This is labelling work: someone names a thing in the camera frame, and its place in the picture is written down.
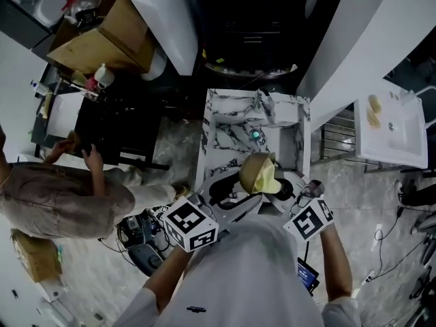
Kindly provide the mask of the white rectangular basin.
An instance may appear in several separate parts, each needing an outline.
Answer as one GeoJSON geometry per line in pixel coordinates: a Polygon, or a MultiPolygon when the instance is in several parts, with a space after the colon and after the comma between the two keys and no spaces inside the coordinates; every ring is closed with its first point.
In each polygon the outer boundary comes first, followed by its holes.
{"type": "Polygon", "coordinates": [[[68,137],[78,120],[84,96],[80,93],[56,95],[48,117],[46,133],[62,138],[68,137]]]}

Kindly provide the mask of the yellow cloth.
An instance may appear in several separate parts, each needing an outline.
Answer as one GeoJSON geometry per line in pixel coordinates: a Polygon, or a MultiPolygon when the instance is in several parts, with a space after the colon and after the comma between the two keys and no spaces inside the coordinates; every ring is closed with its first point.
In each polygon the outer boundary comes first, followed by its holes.
{"type": "Polygon", "coordinates": [[[271,158],[267,157],[253,185],[253,193],[276,194],[281,191],[281,183],[275,179],[275,165],[271,158]]]}

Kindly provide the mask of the white plastic roll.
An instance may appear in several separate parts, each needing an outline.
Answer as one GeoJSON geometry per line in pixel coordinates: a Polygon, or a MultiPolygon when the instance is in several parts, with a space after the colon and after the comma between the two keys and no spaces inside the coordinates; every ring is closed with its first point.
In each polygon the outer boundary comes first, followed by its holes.
{"type": "Polygon", "coordinates": [[[165,71],[168,57],[161,46],[155,49],[153,59],[150,64],[150,69],[147,73],[141,74],[141,79],[144,81],[152,81],[160,77],[165,71]]]}

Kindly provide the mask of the person's white shirt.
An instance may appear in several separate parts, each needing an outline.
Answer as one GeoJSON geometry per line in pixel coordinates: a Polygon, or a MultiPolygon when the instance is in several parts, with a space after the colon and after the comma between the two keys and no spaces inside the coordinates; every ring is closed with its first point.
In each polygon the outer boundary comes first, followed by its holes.
{"type": "Polygon", "coordinates": [[[361,327],[356,300],[317,307],[297,274],[283,220],[247,215],[193,252],[167,307],[141,288],[113,327],[361,327]]]}

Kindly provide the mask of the white mug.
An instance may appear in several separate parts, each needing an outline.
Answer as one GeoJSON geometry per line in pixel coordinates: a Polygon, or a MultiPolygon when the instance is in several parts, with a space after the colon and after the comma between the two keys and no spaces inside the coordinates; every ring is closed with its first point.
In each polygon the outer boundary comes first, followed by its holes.
{"type": "Polygon", "coordinates": [[[96,81],[98,81],[98,87],[100,89],[106,89],[107,87],[112,85],[115,80],[114,73],[109,68],[107,68],[107,66],[104,72],[99,70],[98,68],[97,71],[94,73],[93,77],[94,79],[96,79],[96,81]]]}

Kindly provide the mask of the black bicycle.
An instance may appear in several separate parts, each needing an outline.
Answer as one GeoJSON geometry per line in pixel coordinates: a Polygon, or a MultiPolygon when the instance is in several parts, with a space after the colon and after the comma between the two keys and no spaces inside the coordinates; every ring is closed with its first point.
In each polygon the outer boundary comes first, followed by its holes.
{"type": "Polygon", "coordinates": [[[412,228],[417,233],[425,233],[425,248],[420,263],[427,268],[427,273],[421,276],[410,299],[419,298],[418,309],[410,317],[405,327],[436,327],[436,267],[435,276],[431,278],[432,266],[429,263],[436,258],[436,212],[422,221],[418,221],[412,228]]]}

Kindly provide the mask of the black device blue screen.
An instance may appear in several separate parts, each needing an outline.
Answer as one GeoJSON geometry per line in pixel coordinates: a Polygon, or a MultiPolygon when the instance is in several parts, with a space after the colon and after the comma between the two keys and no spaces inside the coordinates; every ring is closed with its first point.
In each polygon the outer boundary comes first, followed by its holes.
{"type": "Polygon", "coordinates": [[[309,291],[310,295],[313,295],[313,291],[318,287],[319,273],[310,267],[304,260],[297,258],[298,261],[298,277],[303,282],[304,286],[309,291]]]}

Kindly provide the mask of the tan bowl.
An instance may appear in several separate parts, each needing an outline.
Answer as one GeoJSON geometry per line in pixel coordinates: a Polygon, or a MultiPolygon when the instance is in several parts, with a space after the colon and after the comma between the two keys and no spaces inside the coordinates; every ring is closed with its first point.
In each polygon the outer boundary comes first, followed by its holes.
{"type": "Polygon", "coordinates": [[[248,156],[242,164],[239,172],[239,181],[241,187],[247,193],[254,194],[253,185],[255,179],[267,157],[271,158],[272,162],[275,164],[274,153],[253,153],[248,156]]]}

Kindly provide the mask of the person's right forearm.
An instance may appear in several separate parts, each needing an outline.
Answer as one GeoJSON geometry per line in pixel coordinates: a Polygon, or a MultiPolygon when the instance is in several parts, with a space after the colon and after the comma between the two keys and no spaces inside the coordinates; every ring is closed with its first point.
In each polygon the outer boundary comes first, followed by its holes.
{"type": "Polygon", "coordinates": [[[352,272],[334,224],[320,233],[328,302],[352,296],[352,272]]]}

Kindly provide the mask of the white ceramic sink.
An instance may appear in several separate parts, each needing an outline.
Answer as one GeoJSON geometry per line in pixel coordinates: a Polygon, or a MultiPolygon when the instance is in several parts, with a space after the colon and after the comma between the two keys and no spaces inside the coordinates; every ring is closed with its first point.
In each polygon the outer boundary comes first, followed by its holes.
{"type": "Polygon", "coordinates": [[[428,166],[426,123],[422,100],[414,93],[381,79],[354,102],[357,157],[425,169],[428,166]],[[381,123],[373,129],[367,109],[381,123]]]}

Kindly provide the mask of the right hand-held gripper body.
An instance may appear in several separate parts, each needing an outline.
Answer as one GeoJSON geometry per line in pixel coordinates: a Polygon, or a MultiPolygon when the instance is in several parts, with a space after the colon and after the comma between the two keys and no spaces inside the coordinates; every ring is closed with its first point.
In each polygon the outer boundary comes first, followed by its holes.
{"type": "Polygon", "coordinates": [[[324,185],[310,181],[291,207],[290,220],[283,229],[296,240],[310,240],[333,223],[333,215],[324,200],[324,185]]]}

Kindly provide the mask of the small cardboard box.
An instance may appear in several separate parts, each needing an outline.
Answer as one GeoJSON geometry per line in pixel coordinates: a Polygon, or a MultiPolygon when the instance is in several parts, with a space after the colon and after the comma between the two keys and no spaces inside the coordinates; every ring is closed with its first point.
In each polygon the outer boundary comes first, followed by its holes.
{"type": "Polygon", "coordinates": [[[19,230],[12,230],[11,239],[19,262],[35,283],[61,276],[58,249],[51,240],[28,236],[19,230]]]}

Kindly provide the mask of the grey white fixture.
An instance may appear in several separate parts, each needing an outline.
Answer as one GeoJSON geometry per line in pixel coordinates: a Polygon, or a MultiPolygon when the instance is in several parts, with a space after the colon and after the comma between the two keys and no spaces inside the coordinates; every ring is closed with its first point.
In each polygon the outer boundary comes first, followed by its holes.
{"type": "Polygon", "coordinates": [[[0,31],[31,50],[53,34],[67,0],[0,0],[0,31]]]}

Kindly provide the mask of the white pump bottle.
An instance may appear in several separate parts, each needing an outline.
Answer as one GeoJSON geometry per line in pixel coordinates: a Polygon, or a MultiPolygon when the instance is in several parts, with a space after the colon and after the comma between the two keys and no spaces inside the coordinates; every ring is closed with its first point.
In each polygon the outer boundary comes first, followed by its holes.
{"type": "Polygon", "coordinates": [[[39,93],[40,95],[47,95],[50,92],[50,89],[45,85],[42,84],[41,82],[38,81],[31,81],[31,88],[36,92],[39,93]]]}

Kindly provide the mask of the yellow sponge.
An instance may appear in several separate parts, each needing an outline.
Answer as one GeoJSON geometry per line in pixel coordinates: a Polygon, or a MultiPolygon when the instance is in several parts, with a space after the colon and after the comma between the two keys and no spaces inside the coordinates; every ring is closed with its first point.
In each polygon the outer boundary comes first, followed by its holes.
{"type": "Polygon", "coordinates": [[[377,114],[369,108],[367,109],[367,122],[373,129],[379,129],[381,127],[377,114]]]}

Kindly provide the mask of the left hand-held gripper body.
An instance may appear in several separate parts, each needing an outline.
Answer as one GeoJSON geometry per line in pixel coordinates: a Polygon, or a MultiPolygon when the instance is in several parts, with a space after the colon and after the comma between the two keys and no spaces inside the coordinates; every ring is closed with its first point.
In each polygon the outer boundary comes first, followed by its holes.
{"type": "Polygon", "coordinates": [[[205,196],[193,194],[164,213],[164,228],[179,247],[193,252],[217,242],[235,206],[231,199],[211,204],[205,196]]]}

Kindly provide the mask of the black marble table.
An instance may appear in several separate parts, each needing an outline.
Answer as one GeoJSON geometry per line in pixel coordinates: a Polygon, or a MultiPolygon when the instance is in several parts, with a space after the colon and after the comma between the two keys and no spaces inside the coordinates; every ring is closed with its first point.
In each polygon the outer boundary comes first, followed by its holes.
{"type": "Polygon", "coordinates": [[[171,65],[147,82],[127,70],[117,71],[115,81],[95,101],[81,95],[73,110],[73,127],[79,142],[74,151],[94,144],[105,164],[133,165],[140,170],[168,170],[153,161],[161,119],[201,119],[206,87],[197,76],[180,76],[171,65]]]}

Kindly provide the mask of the metal towel rack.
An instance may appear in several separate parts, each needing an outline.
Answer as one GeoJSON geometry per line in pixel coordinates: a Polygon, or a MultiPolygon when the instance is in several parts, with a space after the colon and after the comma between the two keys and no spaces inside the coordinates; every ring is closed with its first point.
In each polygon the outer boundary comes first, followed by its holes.
{"type": "Polygon", "coordinates": [[[365,174],[420,171],[419,168],[357,157],[353,104],[347,106],[320,127],[320,136],[317,139],[316,147],[317,155],[311,158],[311,165],[315,166],[342,161],[346,164],[363,167],[365,174]]]}

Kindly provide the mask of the marble sink cabinet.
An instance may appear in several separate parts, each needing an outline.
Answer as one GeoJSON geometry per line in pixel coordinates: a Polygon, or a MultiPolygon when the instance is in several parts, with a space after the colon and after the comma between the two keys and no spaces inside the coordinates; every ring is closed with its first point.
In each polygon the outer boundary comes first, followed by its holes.
{"type": "Polygon", "coordinates": [[[275,103],[276,123],[270,124],[257,105],[256,92],[208,89],[195,188],[214,174],[239,170],[255,152],[274,153],[282,170],[297,169],[309,175],[311,115],[307,98],[270,93],[275,103]],[[260,131],[258,141],[250,131],[260,131]]]}

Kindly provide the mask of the white floor fixture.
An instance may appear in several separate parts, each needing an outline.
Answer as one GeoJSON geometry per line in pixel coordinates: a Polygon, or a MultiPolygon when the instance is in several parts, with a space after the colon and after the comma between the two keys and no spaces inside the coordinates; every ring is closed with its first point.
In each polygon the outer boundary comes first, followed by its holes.
{"type": "Polygon", "coordinates": [[[60,279],[40,281],[35,286],[42,297],[37,306],[40,315],[54,322],[65,320],[66,324],[74,320],[74,316],[60,301],[67,291],[60,279]]]}

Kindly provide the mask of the large cardboard box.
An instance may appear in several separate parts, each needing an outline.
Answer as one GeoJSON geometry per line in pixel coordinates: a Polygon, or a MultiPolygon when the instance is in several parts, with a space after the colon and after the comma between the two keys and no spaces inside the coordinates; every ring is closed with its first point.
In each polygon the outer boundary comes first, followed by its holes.
{"type": "Polygon", "coordinates": [[[102,22],[90,29],[64,20],[47,57],[72,71],[94,74],[101,65],[147,73],[157,41],[131,0],[102,0],[102,22]]]}

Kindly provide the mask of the person's left forearm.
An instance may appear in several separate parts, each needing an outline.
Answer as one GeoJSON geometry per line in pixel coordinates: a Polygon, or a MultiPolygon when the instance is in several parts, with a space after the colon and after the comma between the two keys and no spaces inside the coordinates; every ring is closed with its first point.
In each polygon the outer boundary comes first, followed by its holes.
{"type": "Polygon", "coordinates": [[[143,288],[154,293],[157,310],[160,313],[170,302],[192,255],[193,252],[187,253],[181,247],[175,247],[163,264],[145,282],[143,288]]]}

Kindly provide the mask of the chrome faucet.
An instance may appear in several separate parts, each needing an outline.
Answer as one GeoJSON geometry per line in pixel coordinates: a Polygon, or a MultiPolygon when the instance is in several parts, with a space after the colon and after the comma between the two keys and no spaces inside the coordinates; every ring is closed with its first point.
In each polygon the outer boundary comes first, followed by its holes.
{"type": "Polygon", "coordinates": [[[275,103],[265,88],[256,91],[257,105],[263,110],[266,119],[272,125],[276,123],[275,103]]]}

